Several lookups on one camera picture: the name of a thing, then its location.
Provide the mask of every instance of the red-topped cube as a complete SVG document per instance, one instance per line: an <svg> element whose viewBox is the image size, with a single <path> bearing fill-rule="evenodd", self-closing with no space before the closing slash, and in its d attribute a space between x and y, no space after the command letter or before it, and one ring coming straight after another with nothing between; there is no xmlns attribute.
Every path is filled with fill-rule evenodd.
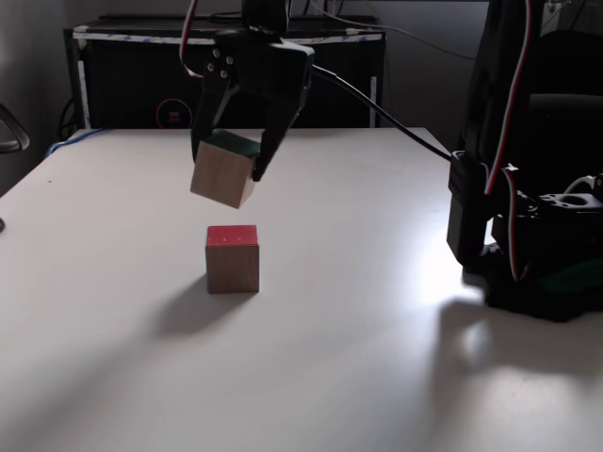
<svg viewBox="0 0 603 452"><path fill-rule="evenodd" d="M258 246L255 226L209 226L208 247Z"/></svg>
<svg viewBox="0 0 603 452"><path fill-rule="evenodd" d="M255 226L207 228L207 291L234 294L259 291L260 247Z"/></svg>

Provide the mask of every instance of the wire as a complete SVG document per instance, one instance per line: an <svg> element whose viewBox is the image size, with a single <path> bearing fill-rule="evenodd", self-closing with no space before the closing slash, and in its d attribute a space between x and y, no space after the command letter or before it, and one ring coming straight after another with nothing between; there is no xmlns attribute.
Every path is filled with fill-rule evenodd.
<svg viewBox="0 0 603 452"><path fill-rule="evenodd" d="M503 169L507 182L509 183L509 264L511 265L511 273L516 283L521 281L519 271L517 269L517 259L515 256L515 215L517 213L517 190L515 182L508 169Z"/></svg>
<svg viewBox="0 0 603 452"><path fill-rule="evenodd" d="M572 3L572 0L566 0L565 3L563 3L559 7L559 9L557 9L555 12L553 12L551 14L551 16L548 18L548 20L543 24L543 26L541 27L541 30L544 30L548 24L553 22L553 20L559 15L559 13L562 11L562 9L565 8L567 5L569 5L570 3Z"/></svg>
<svg viewBox="0 0 603 452"><path fill-rule="evenodd" d="M187 17L185 19L185 24L182 28L182 42L180 42L180 63L182 63L182 67L185 68L185 71L187 71L187 74L190 75L191 77L204 78L202 75L200 75L198 73L194 73L185 64L185 49L187 48L188 32L190 31L190 26L191 26L192 20L195 16L196 9L197 9L197 0L190 0L190 6L188 7Z"/></svg>
<svg viewBox="0 0 603 452"><path fill-rule="evenodd" d="M580 7L578 8L578 12L576 13L576 17L574 18L574 21L572 22L571 26L569 27L570 30L573 30L574 27L576 26L576 22L578 21L578 18L580 17L580 14L582 14L582 10L584 9L584 5L586 5L586 0L582 0L582 3L580 4Z"/></svg>
<svg viewBox="0 0 603 452"><path fill-rule="evenodd" d="M58 139L62 139L63 129L66 127L65 125L65 117L67 116L67 112L69 111L69 107L73 105L73 97L67 101L67 104L63 107L63 110L60 113L60 120L58 121L58 129L57 129L57 137Z"/></svg>
<svg viewBox="0 0 603 452"><path fill-rule="evenodd" d="M485 194L489 195L492 193L494 183L497 180L498 169L502 162L502 155L504 154L505 145L507 144L507 137L509 135L509 119L513 113L513 105L515 103L515 96L517 94L517 87L519 86L519 78L526 64L526 57L528 56L528 47L530 47L530 34L531 34L531 3L530 0L526 0L526 31L524 35L524 43L521 47L521 53L519 54L519 60L517 61L517 67L515 68L515 74L513 75L513 81L511 82L511 90L509 92L509 99L507 100L507 107L505 109L504 119L502 122L502 130L500 132L500 139L498 141L497 154L494 159L494 165L490 171L490 177L486 182Z"/></svg>
<svg viewBox="0 0 603 452"><path fill-rule="evenodd" d="M420 36L416 35L415 33L411 33L410 31L406 31L406 30L402 30L401 28L395 28L394 26L389 26L389 25L374 25L374 24L362 24L360 22L354 22L354 21L349 21L348 19L342 19L341 17L337 17L337 16L333 16L333 14L329 14L327 11L320 9L320 6L318 5L318 3L314 3L314 8L316 8L318 10L318 12L321 12L323 15L330 17L331 19L335 19L336 21L342 22L344 24L350 24L350 25L358 25L358 26L364 26L364 27L368 27L368 28L380 28L383 30L391 30L391 31L396 31L408 38L412 38L413 40L418 40L420 42L423 42L426 45L429 45L431 48L439 50L440 52L444 52L445 54L449 54L449 55L453 55L455 57L458 58L463 58L463 59L475 59L474 56L465 56L465 55L461 55L461 54L457 54L456 52L452 52L450 50L447 50L443 47L440 47L437 44L434 44L433 42L429 42L428 40L424 40L423 38L421 38Z"/></svg>
<svg viewBox="0 0 603 452"><path fill-rule="evenodd" d="M44 157L44 159L50 157L53 154L53 152L56 151L58 148L61 148L63 146L68 146L70 144L78 143L79 141L82 141L83 139L86 139L86 138L91 137L96 134L100 134L101 132L104 132L105 130L108 130L108 129L106 127L103 127L101 129L91 130L85 134L80 135L79 137L75 137L72 139L68 139L66 141L60 141L59 143L55 143L48 149L48 152L46 153L46 156Z"/></svg>
<svg viewBox="0 0 603 452"><path fill-rule="evenodd" d="M378 106L373 101L371 101L368 97L366 97L366 95L362 91L360 91L359 89L350 85L343 78L340 78L339 76L337 76L336 73L327 71L326 69L320 68L319 66L317 66L315 64L313 64L312 67L314 68L312 75L315 75L316 77L320 77L324 80L328 80L329 82L344 89L345 91L350 93L352 96L354 96L356 99L358 99L360 102L362 102L363 104L368 105L370 108L372 108L375 111L375 113L380 115L382 118L386 119L394 127L396 127L398 130L400 130L403 134L410 137L411 139L416 141L421 146L427 148L431 152L439 155L440 157L447 160L448 162L450 161L450 156L448 154L443 153L442 151L437 149L435 146L432 146L430 143L425 141L423 138L415 135L413 132L408 130L406 127L404 127L398 121L396 121L396 119L394 117L392 117L389 113L387 113L380 106Z"/></svg>

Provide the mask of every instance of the red wire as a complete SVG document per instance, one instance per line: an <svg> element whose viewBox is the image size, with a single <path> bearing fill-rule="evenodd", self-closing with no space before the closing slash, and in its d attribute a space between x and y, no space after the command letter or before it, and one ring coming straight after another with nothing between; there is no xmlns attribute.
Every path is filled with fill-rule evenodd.
<svg viewBox="0 0 603 452"><path fill-rule="evenodd" d="M519 86L519 80L521 79L521 73L524 70L524 65L526 63L526 59L528 58L528 47L530 46L530 36L531 36L531 3L530 0L526 0L526 28L527 34L526 39L524 41L524 45L522 47L522 53L520 61L518 62L517 72L514 77L514 83L511 87L511 93L509 97L509 104L507 106L507 110L505 111L505 117L503 119L503 130L502 130L502 138L500 144L498 146L497 156L495 157L494 165L492 170L490 171L490 179L486 185L486 195L492 193L492 189L494 188L494 184L497 180L498 169L500 168L500 163L502 162L502 155L504 154L505 146L507 145L507 137L509 134L509 118L513 112L513 106L515 104L515 96L517 94L517 87Z"/></svg>
<svg viewBox="0 0 603 452"><path fill-rule="evenodd" d="M182 29L182 42L180 43L180 62L182 63L182 67L185 68L185 71L187 71L188 75L195 78L204 78L202 75L193 72L185 64L185 48L187 47L188 42L188 32L190 31L190 26L192 25L192 20L195 17L196 10L197 0L191 0L190 6L188 7L187 18L185 19L185 25Z"/></svg>

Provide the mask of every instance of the wooden cube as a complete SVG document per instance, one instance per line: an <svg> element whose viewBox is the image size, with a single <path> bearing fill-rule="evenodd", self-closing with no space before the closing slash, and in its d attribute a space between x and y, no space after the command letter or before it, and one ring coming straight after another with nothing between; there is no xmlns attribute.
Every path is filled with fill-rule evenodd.
<svg viewBox="0 0 603 452"><path fill-rule="evenodd" d="M207 292L260 290L260 245L255 226L210 226L205 246Z"/></svg>
<svg viewBox="0 0 603 452"><path fill-rule="evenodd" d="M190 191L238 209L252 195L259 150L256 141L214 131L199 144Z"/></svg>

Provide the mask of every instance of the green pad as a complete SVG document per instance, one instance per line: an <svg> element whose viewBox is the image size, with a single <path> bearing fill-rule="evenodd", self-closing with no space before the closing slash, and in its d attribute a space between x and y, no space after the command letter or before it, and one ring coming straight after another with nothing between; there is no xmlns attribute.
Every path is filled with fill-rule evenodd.
<svg viewBox="0 0 603 452"><path fill-rule="evenodd" d="M204 139L204 143L249 158L255 158L260 154L260 143L257 141L221 129L214 130L210 137Z"/></svg>

